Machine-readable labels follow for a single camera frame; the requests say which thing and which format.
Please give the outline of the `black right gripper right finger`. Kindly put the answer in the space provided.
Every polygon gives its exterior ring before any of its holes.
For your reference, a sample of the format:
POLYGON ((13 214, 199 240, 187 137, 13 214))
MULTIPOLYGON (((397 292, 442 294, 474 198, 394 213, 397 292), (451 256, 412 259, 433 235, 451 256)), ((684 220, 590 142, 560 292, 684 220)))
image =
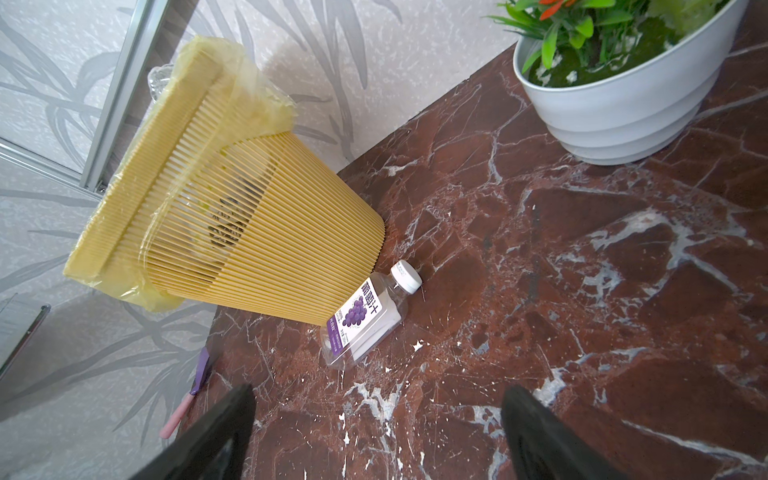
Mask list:
POLYGON ((504 393, 501 421, 518 479, 624 479, 528 390, 504 393))

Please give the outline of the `purple grape label bottle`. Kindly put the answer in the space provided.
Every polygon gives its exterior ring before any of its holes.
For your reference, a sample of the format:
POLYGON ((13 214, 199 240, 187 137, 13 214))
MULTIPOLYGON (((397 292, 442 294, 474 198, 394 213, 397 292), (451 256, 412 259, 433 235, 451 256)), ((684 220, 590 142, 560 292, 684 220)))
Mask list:
POLYGON ((422 286, 419 273, 400 260, 387 274, 372 273, 320 329, 325 364, 348 370, 404 320, 408 299, 422 286))

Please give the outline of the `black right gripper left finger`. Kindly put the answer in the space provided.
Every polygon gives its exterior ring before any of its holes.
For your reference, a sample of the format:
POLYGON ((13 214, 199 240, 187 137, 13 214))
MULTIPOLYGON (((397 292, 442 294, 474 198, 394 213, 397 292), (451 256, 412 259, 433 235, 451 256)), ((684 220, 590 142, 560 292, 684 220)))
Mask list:
POLYGON ((239 479, 256 401, 250 384, 233 388, 135 479, 239 479))

